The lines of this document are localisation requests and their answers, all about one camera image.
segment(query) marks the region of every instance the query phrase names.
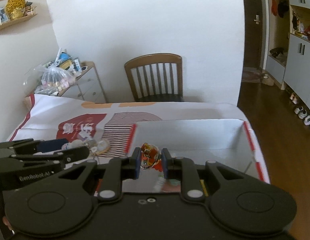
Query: rug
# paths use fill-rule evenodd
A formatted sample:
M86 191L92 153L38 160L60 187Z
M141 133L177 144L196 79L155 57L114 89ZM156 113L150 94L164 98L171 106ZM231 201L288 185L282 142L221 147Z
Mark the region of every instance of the rug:
M262 72L256 68L244 67L242 70L242 82L260 83Z

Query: white chinese character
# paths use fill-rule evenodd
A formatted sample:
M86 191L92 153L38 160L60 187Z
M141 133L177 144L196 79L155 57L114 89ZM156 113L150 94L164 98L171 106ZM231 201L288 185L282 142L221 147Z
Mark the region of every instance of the white chinese character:
M64 133L69 134L69 133L74 132L74 125L75 125L74 123L66 123L66 124L64 124L64 126L63 126L63 129L64 129L63 134Z
M94 123L87 123L85 125L81 124L80 125L80 129L84 132L86 132L88 135L91 134L91 131L93 131L93 127L91 127L91 125L93 125Z

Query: dark brown door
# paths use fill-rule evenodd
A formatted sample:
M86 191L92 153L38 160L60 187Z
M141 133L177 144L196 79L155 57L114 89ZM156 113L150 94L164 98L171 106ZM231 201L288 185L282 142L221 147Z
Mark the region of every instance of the dark brown door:
M245 54L244 67L259 68L263 31L261 0L244 0Z

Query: red hanging item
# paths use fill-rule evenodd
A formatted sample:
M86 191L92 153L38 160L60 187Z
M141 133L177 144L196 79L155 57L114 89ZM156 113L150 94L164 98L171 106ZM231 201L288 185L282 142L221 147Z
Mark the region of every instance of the red hanging item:
M278 5L276 3L276 0L272 0L272 14L277 16L278 13Z

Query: chair seat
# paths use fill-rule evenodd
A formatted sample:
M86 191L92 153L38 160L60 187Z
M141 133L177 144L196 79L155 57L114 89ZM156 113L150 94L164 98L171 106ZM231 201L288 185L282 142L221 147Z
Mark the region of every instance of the chair seat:
M180 95L162 94L142 97L138 102L184 102L184 99Z

